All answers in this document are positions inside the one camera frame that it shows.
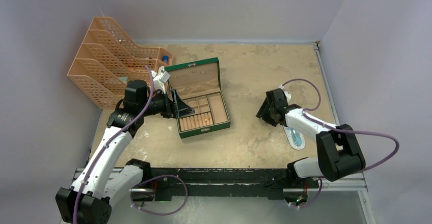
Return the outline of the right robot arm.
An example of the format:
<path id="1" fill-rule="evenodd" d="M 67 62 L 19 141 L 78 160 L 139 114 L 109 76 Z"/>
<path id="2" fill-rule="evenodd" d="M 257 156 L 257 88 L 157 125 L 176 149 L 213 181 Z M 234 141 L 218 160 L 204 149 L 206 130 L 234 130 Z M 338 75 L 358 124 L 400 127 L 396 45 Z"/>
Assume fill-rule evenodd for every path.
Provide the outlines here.
<path id="1" fill-rule="evenodd" d="M 281 88 L 265 93 L 257 118 L 272 125 L 294 129 L 316 144 L 317 156 L 289 163 L 286 180 L 298 187 L 309 177 L 336 181 L 365 169 L 366 162 L 353 129 L 347 125 L 326 123 L 288 103 L 288 93 Z"/>

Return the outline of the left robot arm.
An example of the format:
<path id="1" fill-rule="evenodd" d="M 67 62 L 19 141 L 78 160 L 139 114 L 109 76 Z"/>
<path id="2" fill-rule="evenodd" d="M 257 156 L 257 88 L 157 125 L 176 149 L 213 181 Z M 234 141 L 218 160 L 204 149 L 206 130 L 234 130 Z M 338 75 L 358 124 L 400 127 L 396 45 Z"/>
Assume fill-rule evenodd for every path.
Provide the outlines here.
<path id="1" fill-rule="evenodd" d="M 119 157 L 144 123 L 147 115 L 168 113 L 172 102 L 165 83 L 158 78 L 150 83 L 129 81 L 125 95 L 110 115 L 102 140 L 79 177 L 69 188 L 60 188 L 56 204 L 66 223 L 107 223 L 112 210 L 133 187 L 145 188 L 159 179 L 174 178 L 184 188 L 186 183 L 176 175 L 152 176 L 150 163 L 131 159 L 114 178 L 110 175 Z"/>

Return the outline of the green jewelry box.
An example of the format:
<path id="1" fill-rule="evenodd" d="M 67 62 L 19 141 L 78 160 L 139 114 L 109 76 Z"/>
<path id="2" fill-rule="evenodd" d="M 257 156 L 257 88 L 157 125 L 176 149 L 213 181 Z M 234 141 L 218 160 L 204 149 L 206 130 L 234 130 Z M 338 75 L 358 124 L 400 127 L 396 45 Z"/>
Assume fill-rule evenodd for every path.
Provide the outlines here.
<path id="1" fill-rule="evenodd" d="M 181 139 L 231 127 L 217 57 L 169 66 L 165 70 L 170 74 L 169 89 L 176 89 L 195 109 L 193 115 L 176 119 Z"/>

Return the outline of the blue white oval dish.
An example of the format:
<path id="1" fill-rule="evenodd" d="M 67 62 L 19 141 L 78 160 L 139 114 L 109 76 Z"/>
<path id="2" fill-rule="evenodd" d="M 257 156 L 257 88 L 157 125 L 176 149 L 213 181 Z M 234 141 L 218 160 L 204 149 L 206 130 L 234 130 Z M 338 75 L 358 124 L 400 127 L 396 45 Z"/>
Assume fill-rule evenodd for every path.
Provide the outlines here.
<path id="1" fill-rule="evenodd" d="M 306 141 L 302 133 L 290 127 L 283 126 L 283 129 L 288 139 L 288 142 L 293 149 L 302 150 L 305 148 Z"/>

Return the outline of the orange mesh file organizer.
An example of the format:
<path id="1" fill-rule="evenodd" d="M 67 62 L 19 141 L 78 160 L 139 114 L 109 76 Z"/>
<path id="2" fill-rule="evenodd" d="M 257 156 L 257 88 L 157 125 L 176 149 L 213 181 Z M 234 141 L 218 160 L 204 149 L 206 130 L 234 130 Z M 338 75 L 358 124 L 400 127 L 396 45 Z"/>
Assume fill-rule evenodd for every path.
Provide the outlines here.
<path id="1" fill-rule="evenodd" d="M 98 108 L 110 109 L 128 81 L 150 82 L 146 67 L 157 72 L 173 63 L 166 49 L 140 46 L 111 17 L 94 17 L 67 76 Z"/>

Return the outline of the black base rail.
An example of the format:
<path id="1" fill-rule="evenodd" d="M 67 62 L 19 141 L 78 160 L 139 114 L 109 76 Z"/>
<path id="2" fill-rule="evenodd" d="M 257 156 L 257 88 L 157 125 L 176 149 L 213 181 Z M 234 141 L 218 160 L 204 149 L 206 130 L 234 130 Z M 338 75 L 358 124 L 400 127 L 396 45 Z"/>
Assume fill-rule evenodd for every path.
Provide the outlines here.
<path id="1" fill-rule="evenodd" d="M 155 191 L 156 201 L 172 197 L 261 197 L 269 200 L 295 201 L 308 189 L 316 190 L 313 178 L 292 178 L 287 168 L 171 168 L 152 167 L 150 163 L 131 159 L 126 163 L 142 169 L 138 187 Z"/>

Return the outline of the aluminium frame rail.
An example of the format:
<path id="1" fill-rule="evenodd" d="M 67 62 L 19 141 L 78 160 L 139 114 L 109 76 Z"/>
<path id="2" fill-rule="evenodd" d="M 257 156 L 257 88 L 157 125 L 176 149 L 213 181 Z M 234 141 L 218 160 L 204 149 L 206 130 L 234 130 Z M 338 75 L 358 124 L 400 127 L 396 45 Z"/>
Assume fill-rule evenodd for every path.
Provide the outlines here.
<path id="1" fill-rule="evenodd" d="M 336 82 L 341 81 L 341 79 L 338 79 L 335 77 L 336 71 L 334 68 L 335 65 L 330 64 L 330 56 L 325 49 L 324 44 L 321 41 L 315 41 L 314 42 L 314 50 L 316 51 L 317 59 L 319 62 L 319 66 L 321 69 L 321 73 L 323 76 L 324 83 L 326 85 L 326 91 L 327 91 L 327 97 L 329 99 L 329 103 L 332 109 L 333 116 L 335 118 L 336 122 L 342 122 L 343 115 L 342 110 L 338 107 L 341 105 L 340 102 L 337 102 L 337 99 L 339 98 L 338 95 L 340 95 L 340 92 L 337 89 Z M 343 180 L 342 182 L 348 184 L 348 181 L 351 180 L 360 180 L 360 188 L 357 191 L 359 204 L 361 206 L 361 214 L 363 215 L 363 223 L 376 223 L 375 217 L 373 215 L 372 207 L 370 204 L 370 199 L 368 195 L 368 188 L 367 183 L 364 177 L 364 174 L 361 173 L 359 177 L 348 177 L 348 180 Z"/>

